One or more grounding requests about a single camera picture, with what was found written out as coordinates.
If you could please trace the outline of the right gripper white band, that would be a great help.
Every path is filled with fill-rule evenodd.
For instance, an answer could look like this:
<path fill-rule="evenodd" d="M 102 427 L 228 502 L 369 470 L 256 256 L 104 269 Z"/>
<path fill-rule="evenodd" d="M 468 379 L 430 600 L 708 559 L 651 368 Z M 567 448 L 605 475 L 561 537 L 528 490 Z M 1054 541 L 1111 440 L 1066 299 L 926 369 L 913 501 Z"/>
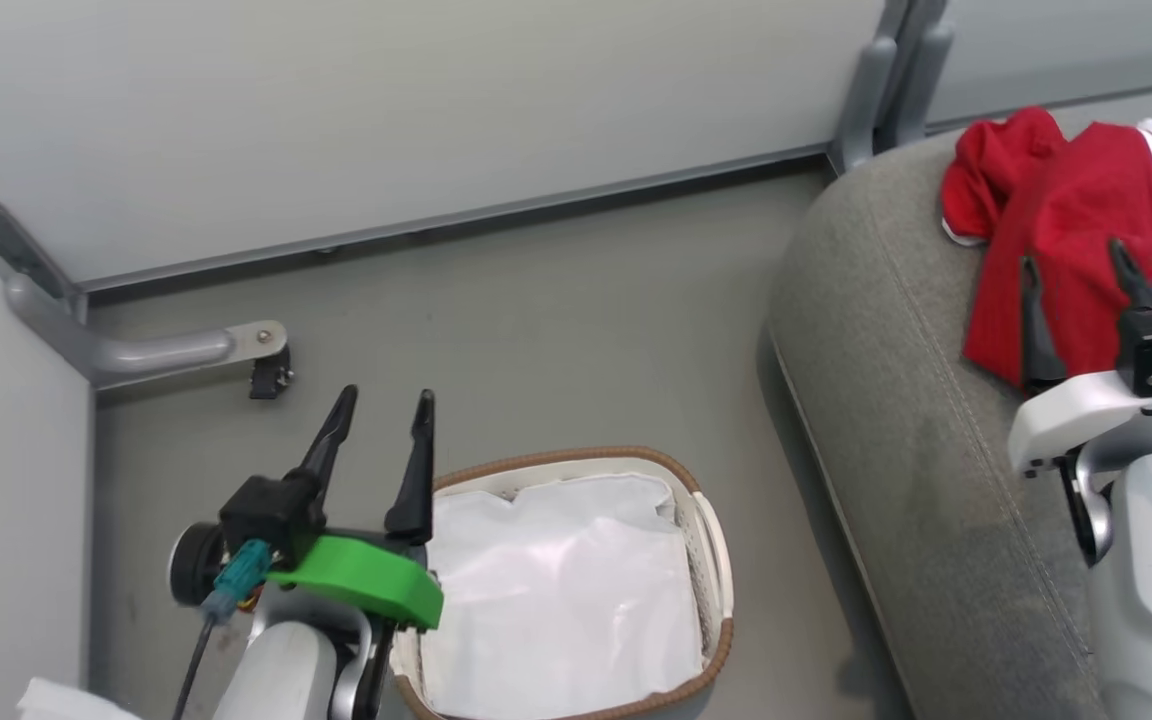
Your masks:
<path fill-rule="evenodd" d="M 1111 237 L 1108 256 L 1129 309 L 1152 311 L 1152 286 L 1124 242 Z M 1041 273 L 1025 255 L 1020 260 L 1021 388 L 1043 395 L 1024 401 L 1011 420 L 1011 470 L 1047 468 L 1071 450 L 1079 450 L 1078 467 L 1087 473 L 1124 469 L 1152 455 L 1152 397 L 1135 396 L 1116 372 L 1066 381 L 1068 369 L 1053 342 L 1043 293 Z"/>

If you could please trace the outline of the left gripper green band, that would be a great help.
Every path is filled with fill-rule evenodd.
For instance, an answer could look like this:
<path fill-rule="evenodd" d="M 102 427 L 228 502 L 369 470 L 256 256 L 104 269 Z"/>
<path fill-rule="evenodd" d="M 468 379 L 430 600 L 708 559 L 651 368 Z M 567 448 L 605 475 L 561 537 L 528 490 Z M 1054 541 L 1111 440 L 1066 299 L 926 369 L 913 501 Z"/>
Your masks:
<path fill-rule="evenodd" d="M 338 452 L 349 435 L 358 400 L 356 384 L 338 393 L 301 464 L 285 479 L 310 478 L 323 506 Z M 389 541 L 420 547 L 433 538 L 435 480 L 435 395 L 422 389 L 411 424 L 412 448 L 396 501 L 385 515 Z M 291 570 L 271 570 L 266 583 L 294 585 L 308 593 L 344 602 L 353 609 L 429 632 L 440 626 L 444 591 L 424 564 L 376 544 L 343 536 L 320 536 Z"/>

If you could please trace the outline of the red and white sports garment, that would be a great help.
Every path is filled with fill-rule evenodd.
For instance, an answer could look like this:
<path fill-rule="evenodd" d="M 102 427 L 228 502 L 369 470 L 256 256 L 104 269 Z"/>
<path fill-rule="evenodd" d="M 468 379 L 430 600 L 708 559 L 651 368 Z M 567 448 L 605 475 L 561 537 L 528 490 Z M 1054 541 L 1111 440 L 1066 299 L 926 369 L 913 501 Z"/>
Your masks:
<path fill-rule="evenodd" d="M 1021 262 L 1029 258 L 1066 369 L 1114 366 L 1128 301 L 1111 268 L 1111 240 L 1123 242 L 1152 287 L 1152 119 L 1096 122 L 1073 138 L 1043 108 L 979 120 L 956 142 L 940 200 L 952 238 L 986 247 L 968 361 L 1020 386 Z"/>

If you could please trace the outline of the white basket liner cloth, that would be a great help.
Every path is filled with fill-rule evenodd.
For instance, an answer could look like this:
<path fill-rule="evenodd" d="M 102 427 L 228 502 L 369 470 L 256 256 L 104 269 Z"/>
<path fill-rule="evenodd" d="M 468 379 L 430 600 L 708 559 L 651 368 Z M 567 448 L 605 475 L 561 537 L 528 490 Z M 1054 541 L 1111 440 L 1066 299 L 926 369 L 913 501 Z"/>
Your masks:
<path fill-rule="evenodd" d="M 425 700 L 462 720 L 553 720 L 645 700 L 703 670 L 685 537 L 666 482 L 550 480 L 440 497 L 420 639 Z"/>

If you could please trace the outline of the woven-rim white laundry basket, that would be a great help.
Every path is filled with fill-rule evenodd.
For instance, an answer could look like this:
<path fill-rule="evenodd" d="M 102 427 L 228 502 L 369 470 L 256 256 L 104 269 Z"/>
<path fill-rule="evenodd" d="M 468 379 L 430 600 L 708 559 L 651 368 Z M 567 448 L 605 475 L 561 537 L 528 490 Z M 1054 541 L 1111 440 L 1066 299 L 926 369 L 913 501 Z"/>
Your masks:
<path fill-rule="evenodd" d="M 571 480 L 600 473 L 643 473 L 666 482 L 675 497 L 675 520 L 685 537 L 692 589 L 702 626 L 703 670 L 682 685 L 664 694 L 650 694 L 645 700 L 553 720 L 641 720 L 690 702 L 712 685 L 730 655 L 733 641 L 733 578 L 721 521 L 700 484 L 684 465 L 653 448 L 614 446 L 552 450 L 486 462 L 435 479 L 435 500 L 483 488 L 493 495 L 511 498 L 520 488 L 550 480 Z M 394 687 L 404 707 L 417 720 L 462 720 L 444 717 L 425 700 L 420 674 L 420 639 L 425 632 L 401 632 L 391 652 Z"/>

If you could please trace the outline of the small black caster clamp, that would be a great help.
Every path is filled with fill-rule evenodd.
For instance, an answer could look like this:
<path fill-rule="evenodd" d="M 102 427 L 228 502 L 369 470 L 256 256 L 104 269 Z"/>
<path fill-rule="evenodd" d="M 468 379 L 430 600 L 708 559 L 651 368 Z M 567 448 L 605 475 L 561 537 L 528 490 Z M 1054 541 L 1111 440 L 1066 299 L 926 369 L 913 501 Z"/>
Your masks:
<path fill-rule="evenodd" d="M 285 344 L 278 354 L 253 361 L 248 397 L 255 401 L 278 400 L 293 381 L 291 346 Z"/>

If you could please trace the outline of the left gripper round black motor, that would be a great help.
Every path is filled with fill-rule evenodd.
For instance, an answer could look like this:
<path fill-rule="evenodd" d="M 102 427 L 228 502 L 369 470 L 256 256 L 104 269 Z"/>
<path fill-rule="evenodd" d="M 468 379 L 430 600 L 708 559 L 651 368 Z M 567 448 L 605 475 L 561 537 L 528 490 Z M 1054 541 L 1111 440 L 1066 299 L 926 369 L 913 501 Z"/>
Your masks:
<path fill-rule="evenodd" d="M 198 607 L 214 589 L 223 566 L 223 533 L 217 523 L 189 525 L 173 544 L 166 583 L 175 602 Z"/>

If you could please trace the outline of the grey fabric sofa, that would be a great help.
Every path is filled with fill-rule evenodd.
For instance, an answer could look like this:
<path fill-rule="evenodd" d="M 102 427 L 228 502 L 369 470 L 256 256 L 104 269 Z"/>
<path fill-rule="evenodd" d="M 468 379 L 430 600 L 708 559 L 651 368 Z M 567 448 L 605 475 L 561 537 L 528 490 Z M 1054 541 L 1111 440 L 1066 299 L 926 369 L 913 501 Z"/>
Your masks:
<path fill-rule="evenodd" d="M 1152 94 L 1047 111 L 1073 138 L 1152 119 Z M 1011 470 L 1028 393 L 963 353 L 986 247 L 952 238 L 940 197 L 969 127 L 814 200 L 776 279 L 771 351 L 915 717 L 1111 720 L 1059 473 Z"/>

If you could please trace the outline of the grey metal partition foot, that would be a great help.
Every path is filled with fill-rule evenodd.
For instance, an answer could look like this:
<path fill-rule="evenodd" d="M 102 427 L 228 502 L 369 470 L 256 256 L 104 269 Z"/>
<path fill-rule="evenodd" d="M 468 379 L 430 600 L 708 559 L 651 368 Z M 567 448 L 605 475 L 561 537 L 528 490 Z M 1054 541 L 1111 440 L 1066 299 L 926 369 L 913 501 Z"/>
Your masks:
<path fill-rule="evenodd" d="M 96 389 L 215 366 L 250 363 L 291 344 L 282 323 L 247 323 L 150 340 L 119 340 L 79 323 L 31 278 L 14 274 L 3 283 L 6 304 L 29 329 L 88 379 Z"/>

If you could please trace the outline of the grey metal partition post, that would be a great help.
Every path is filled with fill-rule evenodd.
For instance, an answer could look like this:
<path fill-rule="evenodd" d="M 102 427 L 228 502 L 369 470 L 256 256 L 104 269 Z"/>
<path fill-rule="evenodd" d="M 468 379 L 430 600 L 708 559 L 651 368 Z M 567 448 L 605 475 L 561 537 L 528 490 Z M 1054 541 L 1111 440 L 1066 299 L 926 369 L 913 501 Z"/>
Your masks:
<path fill-rule="evenodd" d="M 946 20 L 950 3 L 884 0 L 826 151 L 833 176 L 927 137 L 929 109 L 954 45 L 954 26 Z"/>

